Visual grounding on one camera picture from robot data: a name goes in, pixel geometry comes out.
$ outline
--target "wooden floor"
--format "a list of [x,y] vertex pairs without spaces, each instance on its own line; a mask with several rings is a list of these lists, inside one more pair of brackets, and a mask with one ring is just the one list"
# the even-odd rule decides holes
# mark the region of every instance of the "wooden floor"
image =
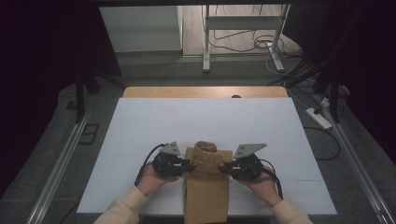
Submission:
[[[243,5],[243,6],[210,6],[210,15],[265,15],[278,16],[281,5]],[[205,17],[205,6],[184,6],[183,11],[183,54],[199,55],[203,54],[205,44],[205,31],[203,20]],[[226,35],[232,35],[241,31],[210,31],[209,41],[215,46],[222,46],[229,49],[247,50],[254,48],[253,38],[261,35],[273,35],[274,31],[257,31],[247,32],[240,35],[234,35],[227,38],[221,38]],[[280,37],[284,42],[284,50],[295,52],[299,48],[293,41],[285,36]],[[260,40],[272,40],[271,36],[263,36]],[[229,53],[268,53],[267,49],[253,49],[246,52],[237,52],[224,48],[214,48],[211,46],[211,54],[229,54]]]

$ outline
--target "white tabletop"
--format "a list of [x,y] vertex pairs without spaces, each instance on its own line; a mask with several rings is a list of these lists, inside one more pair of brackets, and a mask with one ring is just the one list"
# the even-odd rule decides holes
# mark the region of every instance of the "white tabletop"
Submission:
[[[267,144],[256,155],[275,166],[284,197],[309,215],[336,214],[290,98],[121,98],[78,212],[103,213],[125,195],[160,143],[177,141],[184,153],[201,140],[233,152],[239,144]],[[182,178],[165,185],[142,214],[182,216],[182,192]],[[271,215],[266,204],[232,178],[228,210],[229,216]]]

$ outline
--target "power outlet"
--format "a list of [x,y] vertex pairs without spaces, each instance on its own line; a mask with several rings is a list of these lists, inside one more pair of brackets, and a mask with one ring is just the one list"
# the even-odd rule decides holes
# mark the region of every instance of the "power outlet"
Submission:
[[307,113],[309,117],[311,117],[314,121],[316,121],[317,124],[320,125],[320,127],[322,127],[322,129],[324,130],[330,129],[332,125],[329,123],[329,121],[323,118],[320,114],[315,114],[314,111],[315,109],[311,107],[305,110],[305,113]]

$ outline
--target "gray carpet floor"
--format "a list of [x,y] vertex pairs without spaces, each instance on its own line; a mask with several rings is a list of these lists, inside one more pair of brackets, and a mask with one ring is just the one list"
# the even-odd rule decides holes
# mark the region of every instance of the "gray carpet floor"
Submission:
[[[183,58],[177,54],[166,53],[120,54],[118,57],[122,77],[116,77],[116,79],[127,86],[263,86],[280,78],[280,75],[273,74],[267,69],[265,56],[213,57],[210,73],[202,72],[201,58]],[[298,62],[299,59],[283,60],[287,71]],[[99,125],[97,136],[90,145],[77,145],[43,223],[93,223],[99,216],[76,214],[76,205],[88,183],[123,90],[101,78],[97,80],[101,87],[100,92],[95,95],[85,92],[86,98],[92,102],[92,114],[88,124]],[[312,85],[313,82],[310,80],[298,85],[308,94],[296,89],[290,89],[290,91],[305,105],[315,106],[316,103],[308,96],[312,95]],[[75,100],[74,86],[60,92],[58,108],[52,121],[37,143],[32,156],[0,201],[0,223],[26,222],[71,133],[77,115],[75,110],[66,110],[66,108],[69,102]],[[318,127],[305,114],[305,107],[297,101],[294,103],[303,126]],[[344,100],[340,100],[339,104],[342,127],[390,210],[395,214],[395,165],[353,116]],[[306,130],[306,134],[317,157],[328,157],[335,152],[336,144],[328,135],[311,130]],[[86,143],[90,139],[89,136],[83,136],[79,141]],[[343,152],[334,160],[318,161],[318,166],[338,215],[311,216],[310,218],[315,223],[379,223]],[[251,219],[235,220],[233,223],[264,223],[265,221],[264,219]],[[182,219],[146,218],[143,222],[182,223]]]

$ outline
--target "beige sleeve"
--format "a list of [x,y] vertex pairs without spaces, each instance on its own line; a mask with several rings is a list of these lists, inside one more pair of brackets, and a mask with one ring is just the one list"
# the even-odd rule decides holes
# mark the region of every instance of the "beige sleeve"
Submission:
[[140,210],[147,202],[146,196],[134,187],[124,197],[115,199],[94,224],[136,224]]
[[309,217],[297,210],[290,200],[286,199],[271,208],[279,224],[308,224]]

